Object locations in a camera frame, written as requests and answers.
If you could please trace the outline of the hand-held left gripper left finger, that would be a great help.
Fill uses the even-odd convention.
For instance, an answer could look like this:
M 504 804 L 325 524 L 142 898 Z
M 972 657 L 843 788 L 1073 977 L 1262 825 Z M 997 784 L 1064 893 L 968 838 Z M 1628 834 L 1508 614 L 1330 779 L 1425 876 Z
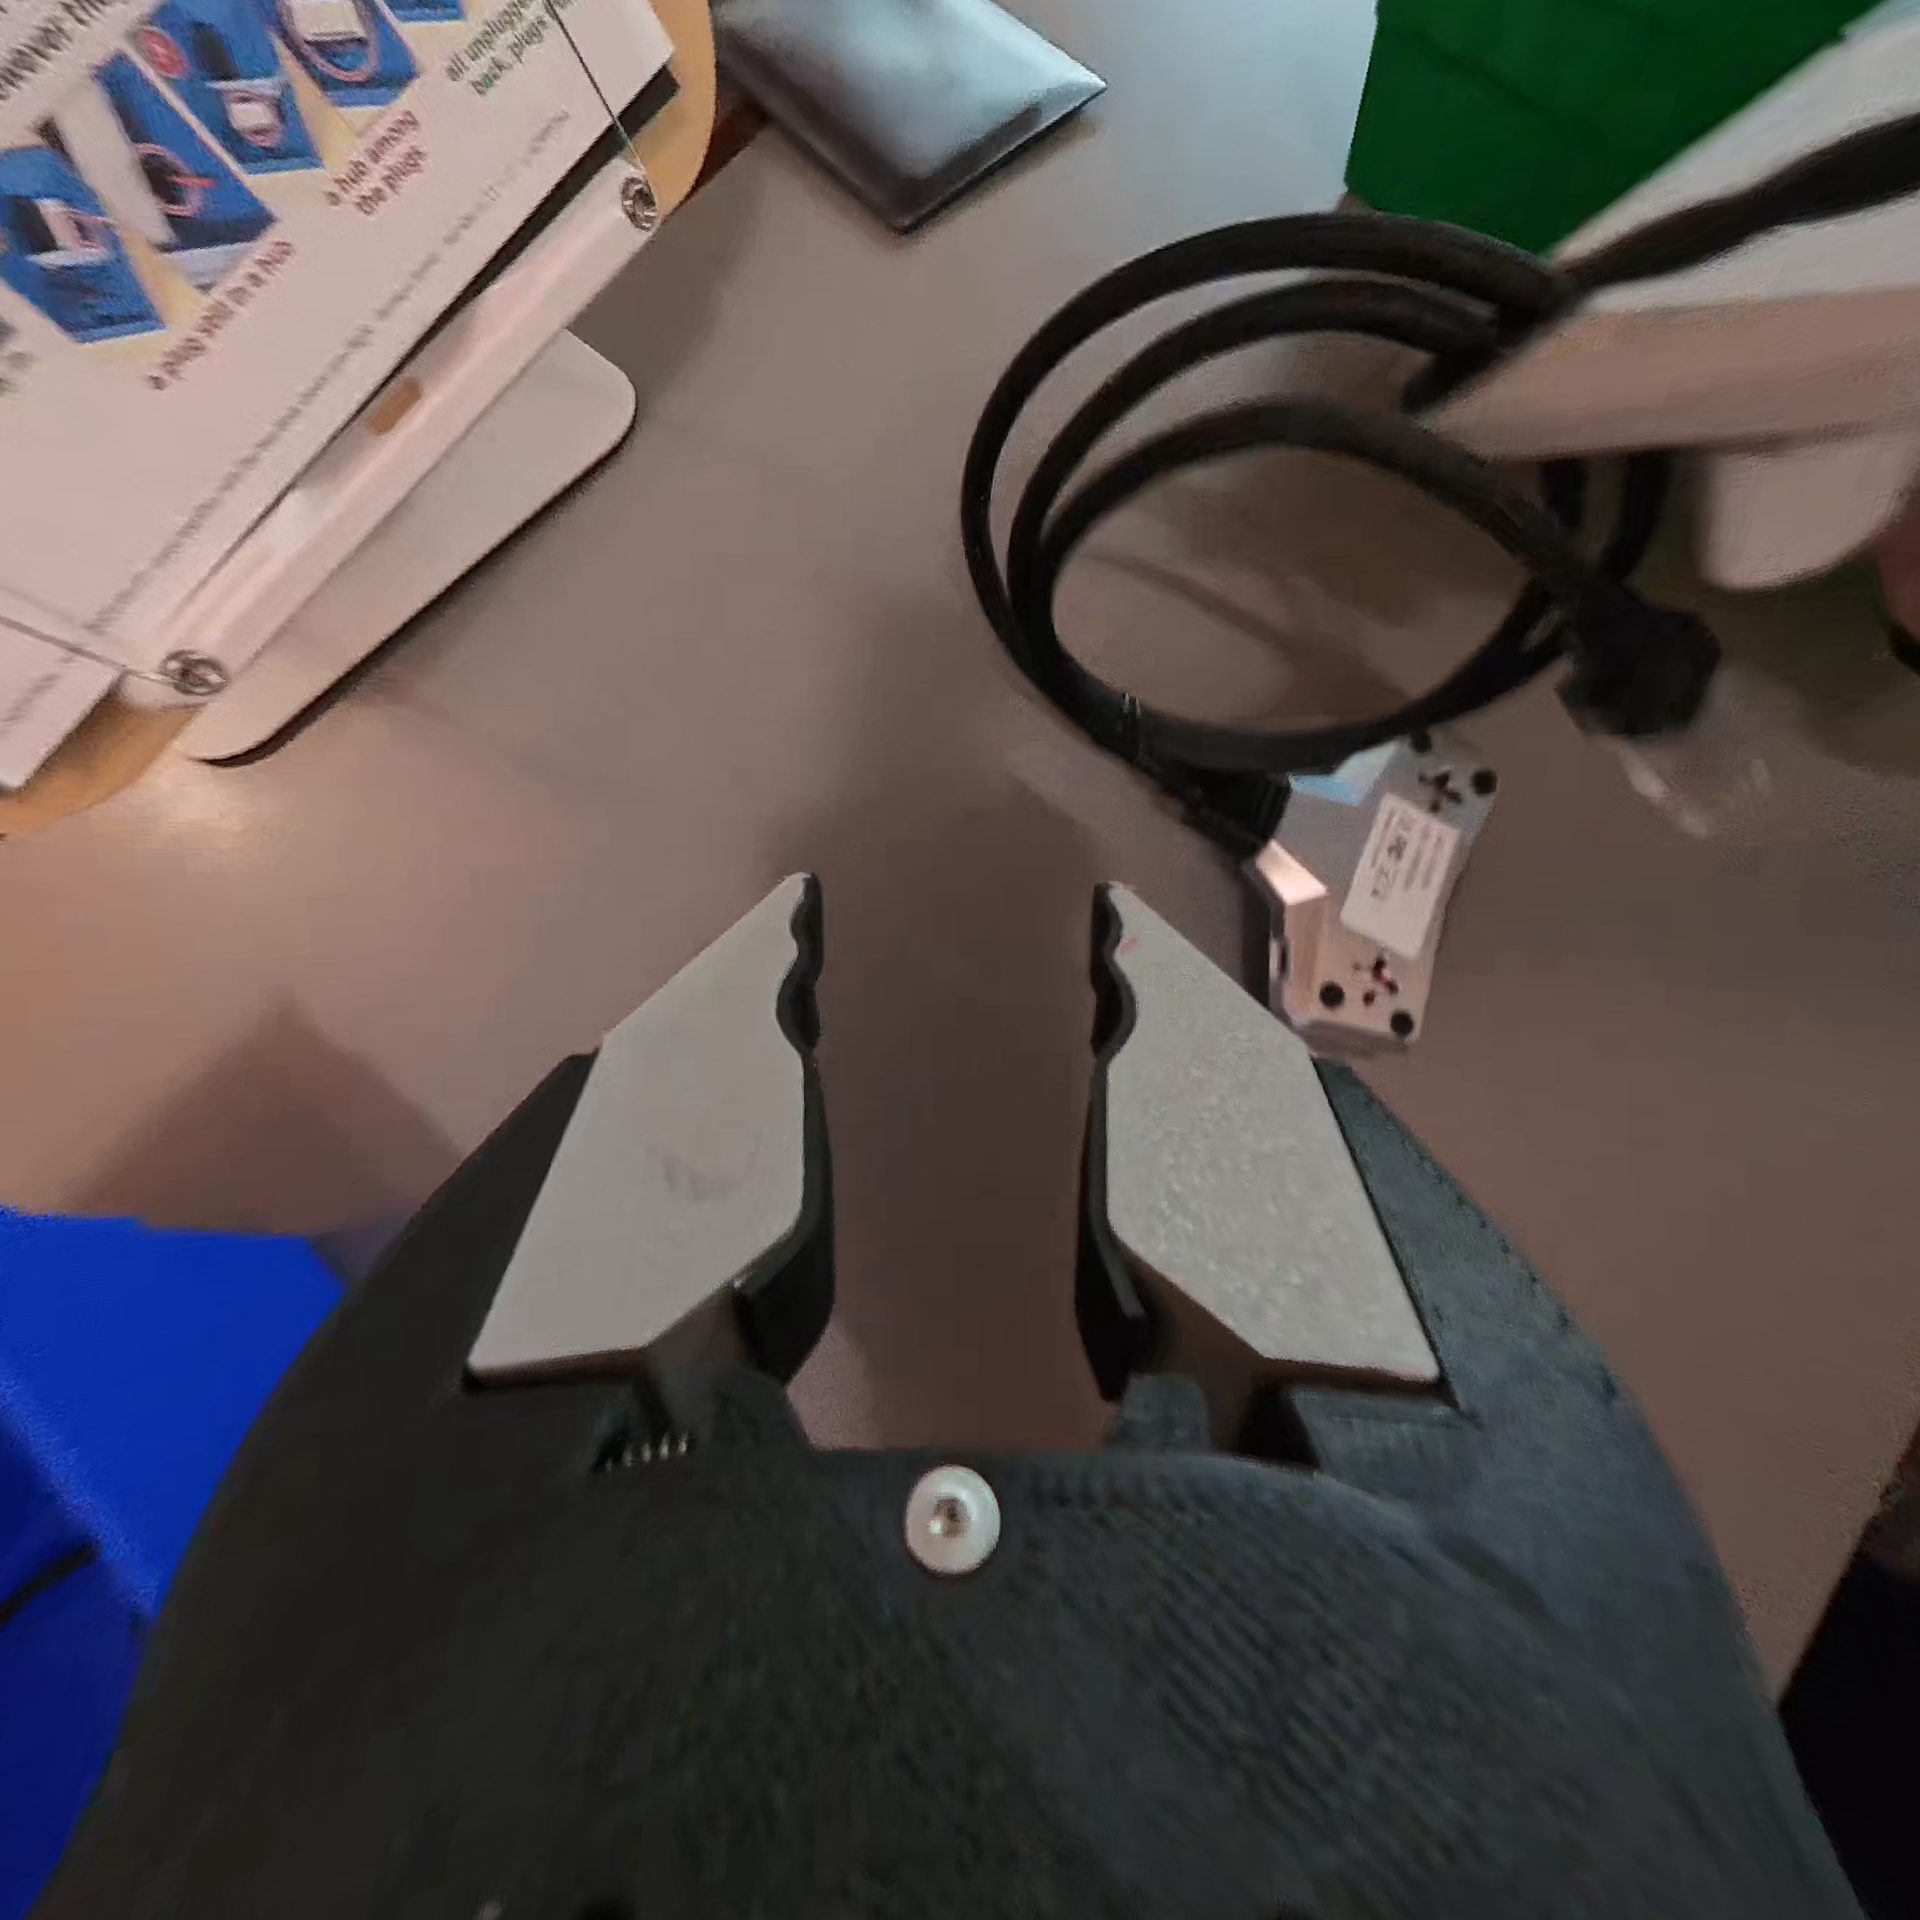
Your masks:
M 466 1371 L 480 1385 L 789 1381 L 832 1310 L 814 1049 L 822 890 L 794 874 L 617 1021 Z

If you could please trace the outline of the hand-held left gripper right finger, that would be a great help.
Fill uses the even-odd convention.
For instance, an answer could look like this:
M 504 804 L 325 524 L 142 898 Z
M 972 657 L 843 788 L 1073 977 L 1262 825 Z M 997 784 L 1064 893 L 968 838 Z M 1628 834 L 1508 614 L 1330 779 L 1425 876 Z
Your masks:
M 1416 1396 L 1442 1365 L 1307 1045 L 1120 882 L 1094 992 L 1073 1312 L 1100 1396 L 1184 1376 Z

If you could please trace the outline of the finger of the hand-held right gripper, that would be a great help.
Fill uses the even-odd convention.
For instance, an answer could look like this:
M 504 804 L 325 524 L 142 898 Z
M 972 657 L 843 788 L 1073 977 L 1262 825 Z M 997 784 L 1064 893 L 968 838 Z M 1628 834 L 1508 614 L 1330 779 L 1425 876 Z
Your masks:
M 1876 6 L 1834 46 L 1670 157 L 1553 253 L 1562 268 L 1681 208 L 1736 195 L 1834 141 L 1915 115 L 1918 13 Z M 1788 226 L 1657 286 L 1915 286 L 1918 202 Z
M 1598 292 L 1425 424 L 1531 459 L 1822 441 L 1915 414 L 1918 213 L 1873 208 Z

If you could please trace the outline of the green plastic bin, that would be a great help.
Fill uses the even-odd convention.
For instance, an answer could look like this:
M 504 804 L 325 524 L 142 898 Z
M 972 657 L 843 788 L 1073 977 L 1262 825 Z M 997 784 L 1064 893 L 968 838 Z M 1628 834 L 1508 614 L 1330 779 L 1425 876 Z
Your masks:
M 1870 10 L 1378 3 L 1345 185 L 1546 253 Z

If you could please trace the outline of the blue plastic bin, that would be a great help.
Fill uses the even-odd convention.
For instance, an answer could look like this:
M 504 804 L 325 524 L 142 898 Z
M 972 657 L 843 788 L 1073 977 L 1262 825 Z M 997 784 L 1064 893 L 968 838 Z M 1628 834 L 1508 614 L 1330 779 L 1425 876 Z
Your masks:
M 189 1536 L 342 1293 L 305 1238 L 5 1209 L 5 1917 L 53 1874 Z

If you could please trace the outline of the white sign stand base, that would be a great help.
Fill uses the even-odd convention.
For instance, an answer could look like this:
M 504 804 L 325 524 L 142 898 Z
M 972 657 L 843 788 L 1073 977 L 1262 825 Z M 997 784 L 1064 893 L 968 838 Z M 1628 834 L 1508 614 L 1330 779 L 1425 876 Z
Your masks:
M 181 731 L 202 764 L 246 764 L 306 730 L 493 553 L 609 461 L 638 395 L 563 331 L 389 508 Z

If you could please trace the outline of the instruction sheet on stand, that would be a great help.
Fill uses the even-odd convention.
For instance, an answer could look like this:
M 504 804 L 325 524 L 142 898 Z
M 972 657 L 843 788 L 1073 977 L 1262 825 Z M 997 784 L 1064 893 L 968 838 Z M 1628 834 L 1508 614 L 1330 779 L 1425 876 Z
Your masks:
M 224 689 L 164 699 L 120 689 L 35 779 L 5 790 L 5 834 L 32 833 L 132 784 L 684 203 L 714 132 L 714 27 L 707 5 L 656 12 L 675 46 L 675 96 L 644 129 L 620 136 L 613 157 L 429 329 L 187 603 L 186 636 L 214 641 L 228 658 Z

